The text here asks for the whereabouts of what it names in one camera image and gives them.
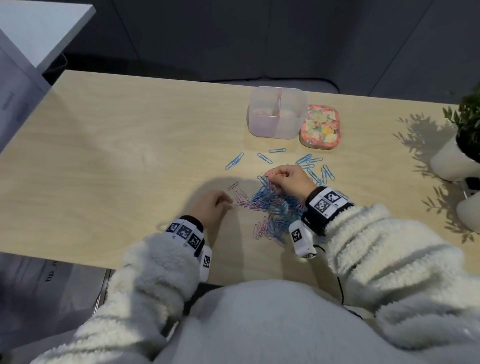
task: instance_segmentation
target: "person's left hand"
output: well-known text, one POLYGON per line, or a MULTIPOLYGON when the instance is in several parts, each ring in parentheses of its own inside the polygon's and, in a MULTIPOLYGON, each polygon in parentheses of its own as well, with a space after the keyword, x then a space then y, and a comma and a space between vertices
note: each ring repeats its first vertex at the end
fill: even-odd
POLYGON ((223 191, 211 190, 200 196, 189 215, 208 229, 221 221, 228 210, 233 209, 233 200, 223 191))

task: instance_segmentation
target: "fluffy white sleeve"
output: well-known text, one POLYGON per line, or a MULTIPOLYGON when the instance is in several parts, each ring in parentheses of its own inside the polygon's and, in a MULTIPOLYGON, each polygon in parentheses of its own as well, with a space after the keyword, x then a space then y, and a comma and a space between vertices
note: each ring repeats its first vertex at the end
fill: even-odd
POLYGON ((193 254, 167 235, 150 235, 125 254, 107 302, 72 342, 33 363, 150 363, 167 343, 160 334, 167 319, 180 319, 198 283, 193 254))
POLYGON ((330 268, 348 304, 375 312, 381 334, 403 349, 480 342, 480 279, 427 226, 354 206, 326 229, 330 268))

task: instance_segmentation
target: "qr code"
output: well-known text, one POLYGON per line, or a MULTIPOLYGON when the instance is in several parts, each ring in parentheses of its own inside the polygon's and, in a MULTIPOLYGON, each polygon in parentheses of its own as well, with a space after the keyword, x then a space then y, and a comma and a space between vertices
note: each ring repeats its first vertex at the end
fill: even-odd
POLYGON ((205 255, 204 258, 204 267, 205 268, 210 268, 210 257, 205 255))
POLYGON ((301 239, 300 229, 296 229, 295 231, 292 232, 292 239, 294 243, 296 243, 298 240, 301 239))
POLYGON ((330 191, 327 193, 325 196, 325 199, 327 199, 329 202, 333 203, 335 201, 338 201, 341 197, 337 195, 334 191, 330 191))
POLYGON ((165 230, 165 232, 176 232, 180 224, 177 222, 172 222, 170 226, 165 230))
POLYGON ((193 249, 197 249, 198 246, 200 245, 200 242, 202 240, 196 236, 195 234, 192 234, 192 236, 190 237, 190 239, 188 240, 188 244, 193 248, 193 249))
POLYGON ((185 225, 183 225, 179 232, 177 232, 177 235, 184 238, 185 240, 187 240, 187 238, 190 236, 190 234, 192 233, 192 229, 186 227, 185 225))
POLYGON ((323 199, 320 199, 314 206, 314 208, 323 214, 331 205, 323 199))

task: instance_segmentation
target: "hand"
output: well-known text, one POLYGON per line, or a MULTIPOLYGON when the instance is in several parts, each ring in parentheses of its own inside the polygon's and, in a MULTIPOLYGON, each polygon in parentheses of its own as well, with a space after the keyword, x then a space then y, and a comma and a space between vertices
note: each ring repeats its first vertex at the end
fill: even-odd
POLYGON ((211 190, 200 196, 189 215, 208 229, 221 221, 228 210, 233 209, 233 200, 223 191, 211 190))
POLYGON ((317 188, 302 167, 286 165, 274 168, 265 173, 268 180, 285 193, 295 197, 302 205, 308 196, 317 188))

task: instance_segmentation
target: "white fleece jacket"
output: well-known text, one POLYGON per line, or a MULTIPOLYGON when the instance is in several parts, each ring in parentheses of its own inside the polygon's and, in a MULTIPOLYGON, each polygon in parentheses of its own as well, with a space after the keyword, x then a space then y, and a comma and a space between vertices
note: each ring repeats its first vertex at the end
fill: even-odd
POLYGON ((309 286, 258 281, 205 295, 167 343, 160 332, 181 319, 199 267, 154 234, 125 254, 106 304, 73 341, 34 363, 480 362, 480 279, 460 249, 383 205, 341 213, 326 244, 349 302, 375 312, 378 333, 309 286))

